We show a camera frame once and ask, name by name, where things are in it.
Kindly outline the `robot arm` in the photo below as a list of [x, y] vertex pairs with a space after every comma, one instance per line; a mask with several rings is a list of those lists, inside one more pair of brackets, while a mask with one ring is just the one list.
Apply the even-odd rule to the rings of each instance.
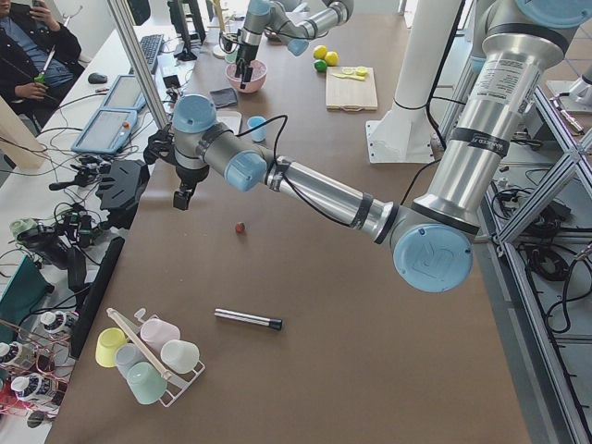
[[235, 75], [240, 79], [241, 89], [252, 79], [251, 63], [256, 59], [265, 30], [275, 33], [293, 55], [299, 56], [310, 41], [346, 23], [353, 15], [353, 1], [324, 1], [324, 4], [326, 7], [320, 12], [295, 23], [279, 1], [252, 0], [249, 3], [237, 37], [239, 48]]
[[483, 66], [427, 192], [411, 206], [381, 202], [241, 140], [200, 94], [182, 97], [172, 118], [179, 177], [194, 179], [199, 169], [212, 168], [239, 191], [264, 183], [388, 245], [396, 270], [416, 289], [453, 289], [471, 271], [477, 208], [540, 77], [563, 60], [576, 29], [590, 17], [587, 1], [496, 1], [490, 6], [480, 41]]

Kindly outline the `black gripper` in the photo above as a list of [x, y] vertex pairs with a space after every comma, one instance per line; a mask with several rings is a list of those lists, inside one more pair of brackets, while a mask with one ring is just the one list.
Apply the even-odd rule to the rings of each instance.
[[173, 195], [173, 206], [181, 211], [186, 211], [198, 183], [207, 179], [210, 166], [205, 165], [198, 169], [190, 169], [184, 166], [176, 166], [176, 173], [180, 179], [179, 188]]
[[251, 62], [255, 60], [255, 46], [240, 43], [236, 57], [235, 77], [240, 79], [240, 88], [244, 90], [252, 79], [253, 68]]

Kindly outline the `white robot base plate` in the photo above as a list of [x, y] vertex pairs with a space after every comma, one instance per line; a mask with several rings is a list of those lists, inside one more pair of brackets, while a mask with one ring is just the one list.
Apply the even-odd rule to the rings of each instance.
[[432, 141], [434, 129], [425, 120], [368, 120], [365, 136], [369, 161], [372, 164], [427, 164], [435, 160]]

